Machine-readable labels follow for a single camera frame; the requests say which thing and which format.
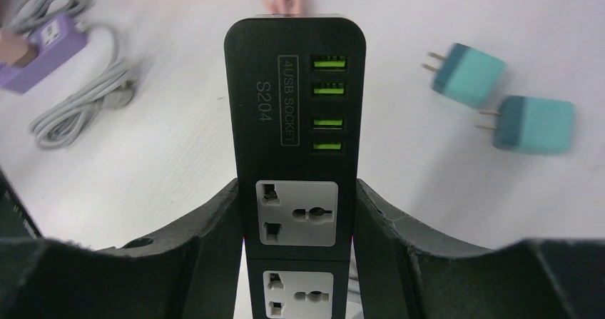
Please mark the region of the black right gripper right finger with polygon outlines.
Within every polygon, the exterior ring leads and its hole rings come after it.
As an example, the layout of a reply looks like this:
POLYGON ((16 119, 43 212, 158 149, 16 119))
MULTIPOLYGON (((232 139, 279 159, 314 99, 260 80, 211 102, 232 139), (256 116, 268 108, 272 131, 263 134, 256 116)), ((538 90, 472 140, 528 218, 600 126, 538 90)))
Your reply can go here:
POLYGON ((531 238, 494 250, 444 234, 357 183, 366 318, 602 318, 604 241, 531 238))

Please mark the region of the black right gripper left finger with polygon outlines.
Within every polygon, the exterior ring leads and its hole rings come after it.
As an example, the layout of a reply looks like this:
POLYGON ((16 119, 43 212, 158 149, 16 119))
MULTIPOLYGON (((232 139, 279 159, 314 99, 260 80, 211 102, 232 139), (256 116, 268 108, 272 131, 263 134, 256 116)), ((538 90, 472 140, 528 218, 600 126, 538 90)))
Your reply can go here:
POLYGON ((243 234, 238 184, 122 248, 1 240, 3 318, 232 318, 243 234))

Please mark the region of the teal USB charger plug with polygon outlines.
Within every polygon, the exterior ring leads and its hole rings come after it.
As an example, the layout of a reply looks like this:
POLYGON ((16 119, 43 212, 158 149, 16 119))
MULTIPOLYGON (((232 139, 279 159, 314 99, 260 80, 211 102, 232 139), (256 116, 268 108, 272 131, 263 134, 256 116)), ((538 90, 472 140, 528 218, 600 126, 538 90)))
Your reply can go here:
POLYGON ((556 155, 570 151, 576 109, 573 103, 550 98, 508 96, 494 110, 480 110, 494 117, 492 146, 502 151, 556 155))
POLYGON ((451 45, 447 55, 429 52, 439 67, 422 64, 433 73, 432 90, 470 108, 481 108, 497 86, 507 64, 483 51, 461 43, 451 45))

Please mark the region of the black power strip green USB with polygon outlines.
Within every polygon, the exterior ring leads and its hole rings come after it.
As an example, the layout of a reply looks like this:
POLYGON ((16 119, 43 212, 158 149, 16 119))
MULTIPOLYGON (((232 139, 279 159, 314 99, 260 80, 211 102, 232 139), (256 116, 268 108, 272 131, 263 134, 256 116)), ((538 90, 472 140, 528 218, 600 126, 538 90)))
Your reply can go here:
POLYGON ((344 318, 366 40, 341 16, 259 16, 224 41, 254 318, 344 318))

